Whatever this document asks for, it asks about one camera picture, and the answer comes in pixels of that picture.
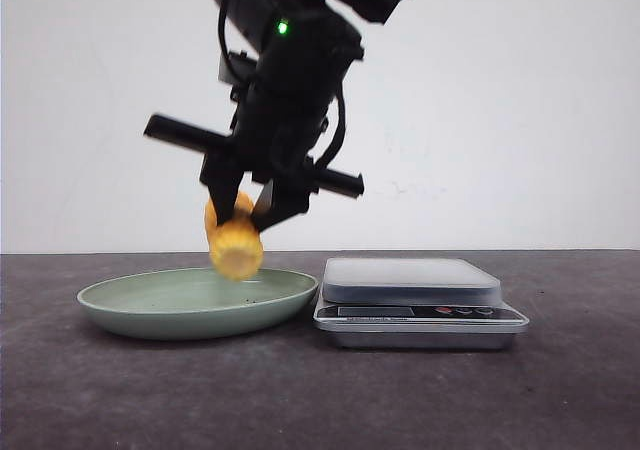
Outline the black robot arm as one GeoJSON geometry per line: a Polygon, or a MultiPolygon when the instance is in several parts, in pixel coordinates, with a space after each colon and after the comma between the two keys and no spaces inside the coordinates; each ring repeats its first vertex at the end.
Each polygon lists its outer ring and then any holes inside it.
{"type": "MultiPolygon", "coordinates": [[[[219,25],[234,25],[255,50],[254,57],[221,52],[219,77],[236,105],[230,133],[155,114],[145,134],[202,153],[200,180],[222,227],[233,217],[245,174],[263,187],[248,216],[259,231],[307,212],[320,190],[360,196],[361,176],[330,168],[344,142],[344,122],[321,156],[310,155],[327,128],[330,105],[345,103],[350,65],[364,56],[358,30],[327,0],[215,1],[219,25]]],[[[339,1],[381,24],[402,0],[339,1]]]]}

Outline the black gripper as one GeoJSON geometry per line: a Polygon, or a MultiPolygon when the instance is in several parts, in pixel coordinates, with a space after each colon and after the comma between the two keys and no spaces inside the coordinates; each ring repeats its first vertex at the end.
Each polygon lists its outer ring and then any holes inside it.
{"type": "Polygon", "coordinates": [[[229,135],[155,114],[144,134],[201,152],[200,181],[209,192],[217,223],[233,217],[243,174],[267,183],[253,208],[258,232],[309,209],[310,191],[326,189],[355,198],[361,177],[313,161],[309,150],[325,127],[330,102],[355,60],[363,56],[359,32],[338,14],[283,19],[272,30],[254,75],[234,85],[237,108],[229,135]]]}

